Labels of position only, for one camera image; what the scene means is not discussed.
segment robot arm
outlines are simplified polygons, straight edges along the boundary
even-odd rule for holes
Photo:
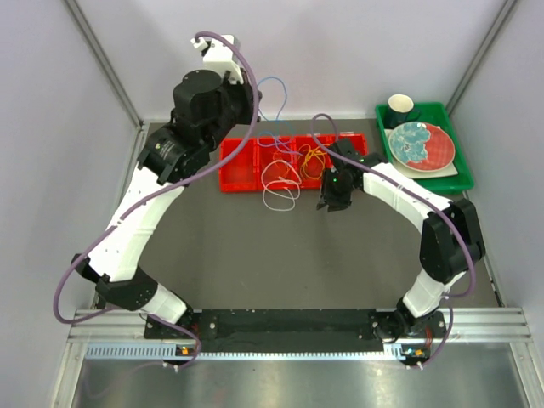
[[[224,36],[237,45],[233,36]],[[132,205],[165,185],[195,174],[210,162],[227,133],[252,118],[252,89],[247,74],[221,42],[193,40],[206,69],[189,72],[173,90],[174,108],[168,124],[154,132],[138,157],[127,192],[110,225],[118,225],[76,270],[96,284],[108,303],[127,310],[142,310],[186,326],[192,308],[139,266],[142,251],[170,204],[184,191],[178,187],[153,198],[130,217],[120,217]]]
[[[418,332],[425,320],[439,307],[444,293],[448,293],[465,274],[468,265],[442,218],[425,204],[406,194],[403,189],[426,198],[451,219],[467,244],[474,262],[485,255],[476,209],[469,200],[453,202],[424,189],[377,154],[363,157],[349,139],[338,140],[330,149],[353,161],[364,162],[366,166],[389,176],[401,186],[395,187],[376,174],[363,172],[332,157],[334,168],[326,169],[323,173],[317,207],[320,209],[328,206],[328,211],[346,209],[351,205],[351,192],[359,189],[389,204],[422,234],[419,257],[422,270],[412,288],[397,303],[394,321],[379,325],[378,336],[397,338],[402,334]]]

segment plate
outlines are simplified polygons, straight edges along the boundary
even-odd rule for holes
[[[399,163],[418,172],[436,172],[448,167],[456,147],[448,133],[424,122],[408,122],[389,135],[389,148]]]

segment mug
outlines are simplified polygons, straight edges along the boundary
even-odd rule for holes
[[[395,129],[403,123],[416,121],[421,114],[419,109],[414,109],[414,101],[409,96],[396,93],[388,99],[383,125],[386,129]]]

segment green plastic bin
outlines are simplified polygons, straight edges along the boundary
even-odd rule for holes
[[[430,123],[435,126],[440,126],[448,133],[456,146],[456,156],[453,159],[453,165],[456,167],[458,174],[456,176],[441,177],[441,178],[419,178],[414,181],[418,182],[422,187],[436,194],[445,196],[455,196],[461,194],[465,190],[470,190],[474,187],[473,176],[468,169],[467,160],[462,154],[461,146],[457,141],[457,136],[451,126],[450,118],[445,110],[444,105],[440,102],[424,102],[415,104],[415,108],[421,110],[421,115],[417,119],[419,122]],[[389,149],[389,143],[383,126],[383,118],[387,105],[378,105],[376,107],[377,126],[380,129],[383,148],[389,161],[393,160],[393,155]]]

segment red plastic container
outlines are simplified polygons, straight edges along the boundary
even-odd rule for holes
[[[317,138],[324,145],[330,145],[335,137],[333,134],[322,134]],[[363,133],[340,133],[340,139],[345,138],[350,138],[355,149],[363,156],[368,153]],[[297,176],[286,164],[270,164],[275,160],[291,163],[301,177],[301,190],[317,190],[321,186],[321,174],[324,168],[332,166],[328,155],[314,155],[308,157],[306,161],[309,150],[317,148],[317,144],[309,135],[281,136],[280,142],[285,144],[280,144],[279,149],[275,146],[273,138],[259,138],[258,141],[259,143],[256,139],[250,139],[232,161],[219,169],[221,191],[224,193],[263,191],[261,176],[268,165],[270,166],[263,176],[265,183],[280,180],[280,178],[298,181]],[[228,156],[240,142],[241,139],[225,139],[220,147],[220,159],[223,160]],[[301,155],[288,153],[288,151],[297,151]],[[274,183],[269,186],[269,189],[283,190],[286,187],[291,190],[296,188],[293,184]]]

